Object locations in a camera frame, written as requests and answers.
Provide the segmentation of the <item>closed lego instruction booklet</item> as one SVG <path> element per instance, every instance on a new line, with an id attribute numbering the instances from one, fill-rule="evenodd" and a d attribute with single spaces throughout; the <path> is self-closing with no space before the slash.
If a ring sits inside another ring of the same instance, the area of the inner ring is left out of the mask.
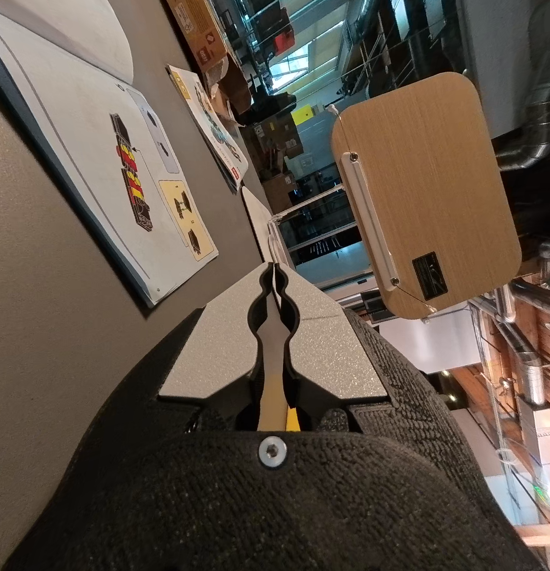
<path id="1" fill-rule="evenodd" d="M 166 66 L 166 71 L 179 95 L 185 100 L 231 192 L 238 194 L 243 186 L 243 176 L 249 168 L 244 153 L 214 110 L 198 75 L 170 65 Z"/>

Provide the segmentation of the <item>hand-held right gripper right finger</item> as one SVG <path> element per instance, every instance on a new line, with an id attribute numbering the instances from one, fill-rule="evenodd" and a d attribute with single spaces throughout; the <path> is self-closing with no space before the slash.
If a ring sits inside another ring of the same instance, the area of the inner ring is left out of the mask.
<path id="1" fill-rule="evenodd" d="M 275 265 L 275 285 L 279 315 L 289 333 L 283 352 L 289 406 L 331 409 L 388 402 L 342 306 L 284 264 Z"/>

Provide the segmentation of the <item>silver ventilation duct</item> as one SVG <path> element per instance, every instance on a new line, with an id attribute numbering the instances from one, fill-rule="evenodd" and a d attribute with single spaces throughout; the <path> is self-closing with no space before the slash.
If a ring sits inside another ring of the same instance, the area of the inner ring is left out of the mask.
<path id="1" fill-rule="evenodd" d="M 521 138 L 495 155 L 501 172 L 531 168 L 550 154 L 550 61 L 542 63 L 524 110 Z"/>
<path id="2" fill-rule="evenodd" d="M 532 351 L 519 352 L 516 356 L 525 400 L 535 406 L 543 406 L 546 403 L 546 396 L 541 357 Z"/>

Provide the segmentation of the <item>brown shipping carton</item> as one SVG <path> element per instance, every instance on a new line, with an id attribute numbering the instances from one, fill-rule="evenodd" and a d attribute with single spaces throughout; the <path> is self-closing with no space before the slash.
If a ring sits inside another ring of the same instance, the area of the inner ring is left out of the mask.
<path id="1" fill-rule="evenodd" d="M 304 152 L 290 113 L 271 117 L 253 127 L 256 169 L 272 213 L 291 208 L 290 193 L 298 186 L 291 162 Z"/>

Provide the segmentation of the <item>open lego instruction booklet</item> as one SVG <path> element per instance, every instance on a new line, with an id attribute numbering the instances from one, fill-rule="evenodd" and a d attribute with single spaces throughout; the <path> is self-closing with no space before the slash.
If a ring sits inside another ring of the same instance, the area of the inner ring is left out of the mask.
<path id="1" fill-rule="evenodd" d="M 0 1 L 0 90 L 149 307 L 218 255 L 109 1 Z"/>

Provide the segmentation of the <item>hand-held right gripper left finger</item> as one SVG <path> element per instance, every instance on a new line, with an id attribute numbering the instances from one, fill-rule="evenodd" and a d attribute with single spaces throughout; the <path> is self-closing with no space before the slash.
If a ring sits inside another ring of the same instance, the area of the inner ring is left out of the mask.
<path id="1" fill-rule="evenodd" d="M 263 263 L 211 300 L 158 396 L 193 404 L 252 404 L 263 366 L 257 332 L 267 316 L 273 263 Z"/>

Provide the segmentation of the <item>brown cardboard box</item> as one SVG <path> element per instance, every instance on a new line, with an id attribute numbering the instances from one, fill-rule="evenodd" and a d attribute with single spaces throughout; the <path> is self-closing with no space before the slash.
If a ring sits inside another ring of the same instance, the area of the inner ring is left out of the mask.
<path id="1" fill-rule="evenodd" d="M 252 96 L 240 60 L 233 51 L 212 1 L 166 1 L 192 54 L 207 93 L 219 91 L 239 126 L 251 109 Z"/>

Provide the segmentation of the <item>wooden laptop stand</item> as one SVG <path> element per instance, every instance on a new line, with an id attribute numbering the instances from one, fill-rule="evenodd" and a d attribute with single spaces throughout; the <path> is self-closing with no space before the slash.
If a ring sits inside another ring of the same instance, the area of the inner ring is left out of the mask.
<path id="1" fill-rule="evenodd" d="M 469 79 L 433 75 L 334 114 L 331 150 L 391 313 L 428 318 L 516 277 L 521 246 Z"/>

